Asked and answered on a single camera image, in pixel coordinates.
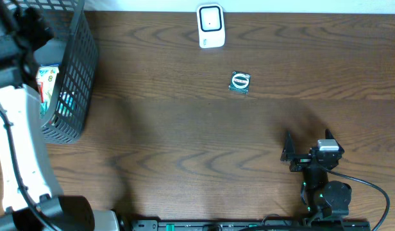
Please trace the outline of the grey plastic mesh basket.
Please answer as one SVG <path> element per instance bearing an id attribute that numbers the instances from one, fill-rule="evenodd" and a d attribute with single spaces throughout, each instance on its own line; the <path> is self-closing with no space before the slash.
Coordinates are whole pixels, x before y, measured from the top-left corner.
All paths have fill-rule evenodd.
<path id="1" fill-rule="evenodd" d="M 47 143 L 76 142 L 83 130 L 94 82 L 98 51 L 90 32 L 84 1 L 0 1 L 0 89 L 23 84 L 40 94 L 41 66 L 57 65 L 49 110 L 40 116 Z M 74 92 L 71 117 L 58 113 L 63 92 Z"/>

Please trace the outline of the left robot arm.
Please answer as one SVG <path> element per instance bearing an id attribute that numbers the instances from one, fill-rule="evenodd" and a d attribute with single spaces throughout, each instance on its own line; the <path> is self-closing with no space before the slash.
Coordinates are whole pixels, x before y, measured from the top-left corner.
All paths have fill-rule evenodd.
<path id="1" fill-rule="evenodd" d="M 0 230 L 129 230 L 67 196 L 47 144 L 76 142 L 98 61 L 83 1 L 0 1 Z"/>

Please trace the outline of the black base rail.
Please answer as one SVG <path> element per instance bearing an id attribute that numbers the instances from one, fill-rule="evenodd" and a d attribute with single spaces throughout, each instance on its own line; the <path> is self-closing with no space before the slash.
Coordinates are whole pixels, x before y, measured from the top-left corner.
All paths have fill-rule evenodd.
<path id="1" fill-rule="evenodd" d="M 306 226 L 297 221 L 278 218 L 265 221 L 157 221 L 152 219 L 134 220 L 130 225 L 133 231 L 370 231 L 366 221 L 315 221 Z"/>

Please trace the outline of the light blue tissue pack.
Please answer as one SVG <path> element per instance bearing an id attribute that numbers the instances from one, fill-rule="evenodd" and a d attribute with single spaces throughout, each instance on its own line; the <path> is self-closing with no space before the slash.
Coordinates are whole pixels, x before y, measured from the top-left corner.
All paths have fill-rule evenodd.
<path id="1" fill-rule="evenodd" d="M 60 94 L 61 100 L 58 102 L 58 113 L 65 117 L 71 117 L 72 111 L 75 109 L 73 98 L 74 92 L 63 92 Z"/>

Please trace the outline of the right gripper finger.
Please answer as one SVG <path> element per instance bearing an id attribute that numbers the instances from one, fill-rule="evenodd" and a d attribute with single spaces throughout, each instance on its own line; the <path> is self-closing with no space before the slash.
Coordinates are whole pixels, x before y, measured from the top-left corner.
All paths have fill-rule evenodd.
<path id="1" fill-rule="evenodd" d="M 286 131 L 285 142 L 283 145 L 283 150 L 282 150 L 282 155 L 280 157 L 280 160 L 282 162 L 291 161 L 295 154 L 296 154 L 296 151 L 295 151 L 295 146 L 294 146 L 292 136 L 289 131 Z"/>
<path id="2" fill-rule="evenodd" d="M 335 139 L 335 137 L 333 136 L 333 134 L 331 133 L 331 131 L 328 128 L 325 130 L 325 139 Z M 340 147 L 339 152 L 343 152 L 344 153 L 344 148 L 339 143 L 338 143 L 338 145 Z"/>

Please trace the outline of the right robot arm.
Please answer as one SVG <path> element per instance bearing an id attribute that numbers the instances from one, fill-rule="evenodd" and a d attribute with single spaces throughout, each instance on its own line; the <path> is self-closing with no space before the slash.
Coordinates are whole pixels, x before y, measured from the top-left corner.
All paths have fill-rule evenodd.
<path id="1" fill-rule="evenodd" d="M 311 227 L 325 221 L 340 223 L 349 214 L 351 187 L 328 179 L 328 172 L 338 166 L 343 153 L 344 149 L 329 130 L 325 130 L 324 139 L 319 139 L 317 145 L 304 154 L 296 152 L 291 134 L 286 133 L 280 160 L 289 163 L 291 172 L 303 175 L 300 195 L 309 213 L 302 219 L 303 225 Z"/>

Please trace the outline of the large yellow snack bag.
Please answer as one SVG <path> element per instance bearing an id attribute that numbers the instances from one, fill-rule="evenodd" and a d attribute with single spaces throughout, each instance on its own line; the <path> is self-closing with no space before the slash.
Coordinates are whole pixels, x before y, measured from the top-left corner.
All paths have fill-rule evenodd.
<path id="1" fill-rule="evenodd" d="M 43 117 L 49 110 L 56 77 L 59 73 L 57 65 L 41 66 L 37 73 L 38 91 L 40 94 L 40 116 Z"/>

